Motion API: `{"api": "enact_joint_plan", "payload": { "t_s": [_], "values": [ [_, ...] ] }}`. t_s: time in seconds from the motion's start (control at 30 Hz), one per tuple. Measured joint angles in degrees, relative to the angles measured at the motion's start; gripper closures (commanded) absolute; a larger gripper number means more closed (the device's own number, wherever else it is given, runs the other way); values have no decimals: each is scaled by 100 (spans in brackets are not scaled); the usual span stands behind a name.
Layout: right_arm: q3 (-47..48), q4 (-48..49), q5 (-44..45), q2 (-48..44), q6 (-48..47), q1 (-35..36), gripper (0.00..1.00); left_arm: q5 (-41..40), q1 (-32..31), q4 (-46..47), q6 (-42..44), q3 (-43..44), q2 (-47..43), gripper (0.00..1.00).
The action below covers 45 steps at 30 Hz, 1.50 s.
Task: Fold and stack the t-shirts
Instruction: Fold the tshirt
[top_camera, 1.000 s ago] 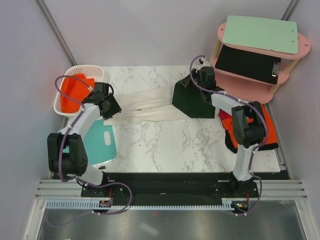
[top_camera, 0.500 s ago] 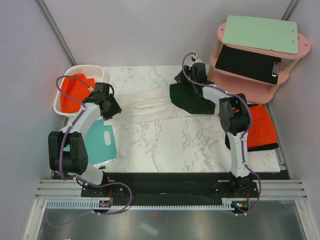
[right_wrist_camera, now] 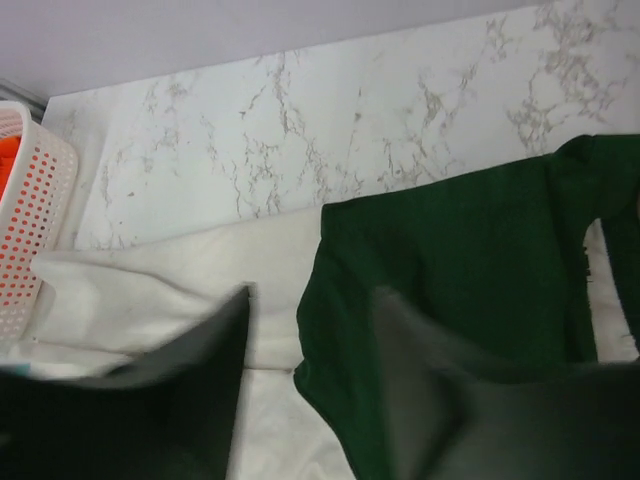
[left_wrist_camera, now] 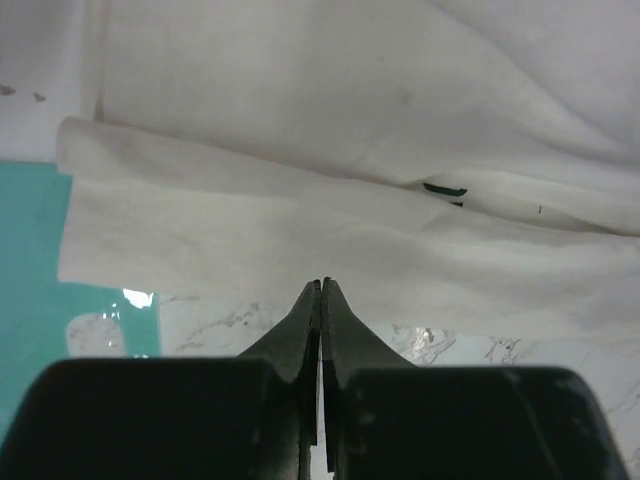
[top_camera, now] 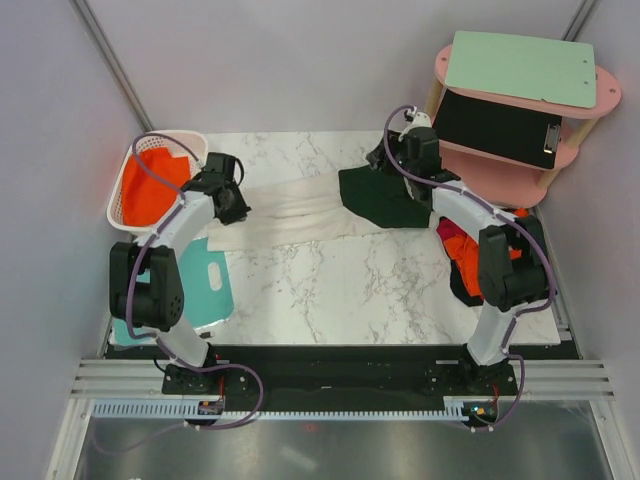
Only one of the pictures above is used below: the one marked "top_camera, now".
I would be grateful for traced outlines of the dark green t shirt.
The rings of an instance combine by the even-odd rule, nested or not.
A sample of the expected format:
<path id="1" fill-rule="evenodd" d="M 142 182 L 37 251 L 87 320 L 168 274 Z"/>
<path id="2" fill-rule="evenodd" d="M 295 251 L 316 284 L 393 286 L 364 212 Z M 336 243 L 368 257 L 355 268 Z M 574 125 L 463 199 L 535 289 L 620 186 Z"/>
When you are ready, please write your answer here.
<path id="1" fill-rule="evenodd" d="M 430 210 L 414 200 L 400 176 L 363 166 L 338 172 L 342 204 L 382 229 L 426 229 Z"/>

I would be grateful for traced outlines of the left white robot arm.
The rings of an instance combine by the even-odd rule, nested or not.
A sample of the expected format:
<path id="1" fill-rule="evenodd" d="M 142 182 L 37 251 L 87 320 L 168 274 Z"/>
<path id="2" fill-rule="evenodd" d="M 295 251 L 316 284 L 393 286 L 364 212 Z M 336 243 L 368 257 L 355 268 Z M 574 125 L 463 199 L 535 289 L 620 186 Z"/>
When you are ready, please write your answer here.
<path id="1" fill-rule="evenodd" d="M 109 257 L 109 307 L 134 340 L 153 340 L 178 366 L 185 382 L 208 393 L 219 382 L 214 347 L 186 317 L 179 260 L 207 224 L 227 226 L 246 219 L 250 207 L 235 174 L 245 174 L 235 156 L 207 155 L 204 167 L 182 187 L 167 213 L 134 241 L 117 242 Z"/>

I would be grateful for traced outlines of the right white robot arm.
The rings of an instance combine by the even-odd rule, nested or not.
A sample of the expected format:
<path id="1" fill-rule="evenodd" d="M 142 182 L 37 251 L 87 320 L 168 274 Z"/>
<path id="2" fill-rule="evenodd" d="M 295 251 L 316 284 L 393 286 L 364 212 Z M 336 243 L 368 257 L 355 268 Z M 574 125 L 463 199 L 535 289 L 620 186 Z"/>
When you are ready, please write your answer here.
<path id="1" fill-rule="evenodd" d="M 475 280 L 483 303 L 457 377 L 465 391 L 481 393 L 493 383 L 493 369 L 511 359 L 519 318 L 547 308 L 556 293 L 541 224 L 491 205 L 444 169 L 430 127 L 384 130 L 366 160 L 361 185 L 345 202 L 354 213 L 386 229 L 426 228 L 438 214 L 477 247 Z"/>

